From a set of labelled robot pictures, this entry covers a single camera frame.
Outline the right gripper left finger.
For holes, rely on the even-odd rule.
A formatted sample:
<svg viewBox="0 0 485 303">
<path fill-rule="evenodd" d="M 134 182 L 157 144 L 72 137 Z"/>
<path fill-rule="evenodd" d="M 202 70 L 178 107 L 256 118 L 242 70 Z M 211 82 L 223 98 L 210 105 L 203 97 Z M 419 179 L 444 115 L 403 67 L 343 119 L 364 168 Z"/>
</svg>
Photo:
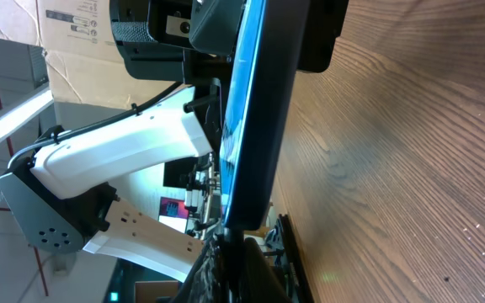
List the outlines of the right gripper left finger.
<svg viewBox="0 0 485 303">
<path fill-rule="evenodd" d="M 222 237 L 217 235 L 205 242 L 181 289 L 170 300 L 171 303 L 220 303 L 225 300 L 221 246 Z"/>
</svg>

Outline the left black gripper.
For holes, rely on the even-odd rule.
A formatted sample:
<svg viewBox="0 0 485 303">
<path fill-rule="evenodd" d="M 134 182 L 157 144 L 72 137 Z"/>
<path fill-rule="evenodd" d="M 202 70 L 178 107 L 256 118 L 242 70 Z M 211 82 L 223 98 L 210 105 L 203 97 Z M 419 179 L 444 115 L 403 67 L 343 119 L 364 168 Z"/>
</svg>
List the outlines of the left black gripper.
<svg viewBox="0 0 485 303">
<path fill-rule="evenodd" d="M 220 84 L 232 75 L 245 0 L 110 0 L 125 69 L 140 80 Z"/>
</svg>

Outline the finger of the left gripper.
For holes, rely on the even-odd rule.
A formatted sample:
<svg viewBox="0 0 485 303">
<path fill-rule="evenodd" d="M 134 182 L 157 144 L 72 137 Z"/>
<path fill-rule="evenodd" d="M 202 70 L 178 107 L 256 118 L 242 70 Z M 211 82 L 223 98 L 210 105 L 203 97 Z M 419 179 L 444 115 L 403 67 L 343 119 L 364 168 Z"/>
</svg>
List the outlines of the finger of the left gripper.
<svg viewBox="0 0 485 303">
<path fill-rule="evenodd" d="M 335 40 L 341 35 L 349 0 L 311 0 L 297 69 L 321 73 L 328 69 Z"/>
</svg>

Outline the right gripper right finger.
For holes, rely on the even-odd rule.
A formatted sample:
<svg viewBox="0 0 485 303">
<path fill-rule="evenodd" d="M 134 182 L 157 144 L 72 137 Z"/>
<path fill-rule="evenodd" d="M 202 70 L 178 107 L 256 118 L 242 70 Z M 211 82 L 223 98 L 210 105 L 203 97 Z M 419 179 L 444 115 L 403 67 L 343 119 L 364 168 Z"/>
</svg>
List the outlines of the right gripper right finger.
<svg viewBox="0 0 485 303">
<path fill-rule="evenodd" d="M 257 242 L 253 238 L 246 238 L 243 244 L 242 302 L 291 303 Z"/>
</svg>

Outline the Samsung Galaxy smartphone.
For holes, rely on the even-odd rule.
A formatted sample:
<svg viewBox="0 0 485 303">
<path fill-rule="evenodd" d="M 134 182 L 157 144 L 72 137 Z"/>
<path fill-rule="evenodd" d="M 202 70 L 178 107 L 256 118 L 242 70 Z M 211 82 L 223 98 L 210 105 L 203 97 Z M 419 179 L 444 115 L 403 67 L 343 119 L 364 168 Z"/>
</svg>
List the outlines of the Samsung Galaxy smartphone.
<svg viewBox="0 0 485 303">
<path fill-rule="evenodd" d="M 223 225 L 255 230 L 266 214 L 310 3 L 247 2 L 220 149 Z"/>
</svg>

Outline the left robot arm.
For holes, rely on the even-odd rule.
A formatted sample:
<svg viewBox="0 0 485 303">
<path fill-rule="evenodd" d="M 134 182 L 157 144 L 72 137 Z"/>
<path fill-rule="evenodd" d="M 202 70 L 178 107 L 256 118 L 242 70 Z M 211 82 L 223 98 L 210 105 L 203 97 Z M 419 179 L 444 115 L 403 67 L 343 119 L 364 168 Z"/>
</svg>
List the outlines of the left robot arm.
<svg viewBox="0 0 485 303">
<path fill-rule="evenodd" d="M 0 192 L 32 244 L 84 250 L 187 279 L 202 242 L 139 215 L 113 178 L 215 155 L 221 226 L 241 235 L 267 210 L 295 75 L 325 71 L 347 0 L 113 1 L 126 70 L 169 86 L 144 104 L 65 131 L 9 161 Z"/>
</svg>

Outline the background monitor screen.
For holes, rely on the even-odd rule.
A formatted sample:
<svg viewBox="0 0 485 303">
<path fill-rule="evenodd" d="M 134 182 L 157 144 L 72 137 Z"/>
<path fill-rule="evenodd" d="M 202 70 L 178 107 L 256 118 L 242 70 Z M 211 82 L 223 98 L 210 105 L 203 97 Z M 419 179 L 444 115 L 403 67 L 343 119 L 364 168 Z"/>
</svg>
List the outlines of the background monitor screen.
<svg viewBox="0 0 485 303">
<path fill-rule="evenodd" d="M 184 207 L 184 201 L 162 197 L 158 212 L 158 220 L 182 233 L 186 232 L 189 211 Z"/>
</svg>

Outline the cardboard backdrop panel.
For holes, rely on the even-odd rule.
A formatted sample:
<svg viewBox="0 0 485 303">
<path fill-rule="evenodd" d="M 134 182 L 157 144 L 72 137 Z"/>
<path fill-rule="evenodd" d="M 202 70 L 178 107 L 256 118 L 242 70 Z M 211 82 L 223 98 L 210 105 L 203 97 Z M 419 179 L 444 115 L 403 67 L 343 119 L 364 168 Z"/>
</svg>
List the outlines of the cardboard backdrop panel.
<svg viewBox="0 0 485 303">
<path fill-rule="evenodd" d="M 129 109 L 169 85 L 127 72 L 111 33 L 109 0 L 0 0 L 0 40 L 44 49 L 60 102 Z"/>
</svg>

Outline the ceiling light panel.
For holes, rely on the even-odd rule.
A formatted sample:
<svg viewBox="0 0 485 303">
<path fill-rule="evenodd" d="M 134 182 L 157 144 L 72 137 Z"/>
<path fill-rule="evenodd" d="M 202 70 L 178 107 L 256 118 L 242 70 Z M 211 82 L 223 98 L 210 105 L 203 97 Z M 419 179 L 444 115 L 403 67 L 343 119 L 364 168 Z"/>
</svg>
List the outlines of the ceiling light panel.
<svg viewBox="0 0 485 303">
<path fill-rule="evenodd" d="M 31 92 L 27 98 L 5 109 L 0 114 L 0 142 L 50 107 L 53 102 L 54 97 L 49 86 L 43 85 Z"/>
</svg>

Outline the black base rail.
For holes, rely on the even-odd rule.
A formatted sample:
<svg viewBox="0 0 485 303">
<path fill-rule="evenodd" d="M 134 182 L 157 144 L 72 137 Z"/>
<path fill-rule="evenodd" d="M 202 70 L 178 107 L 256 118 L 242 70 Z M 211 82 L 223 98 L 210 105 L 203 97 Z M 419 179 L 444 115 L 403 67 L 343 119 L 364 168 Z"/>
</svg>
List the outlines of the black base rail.
<svg viewBox="0 0 485 303">
<path fill-rule="evenodd" d="M 288 215 L 279 215 L 277 226 L 280 230 L 284 248 L 282 267 L 287 275 L 286 293 L 293 302 L 314 303 L 315 300 L 303 267 L 290 217 Z"/>
</svg>

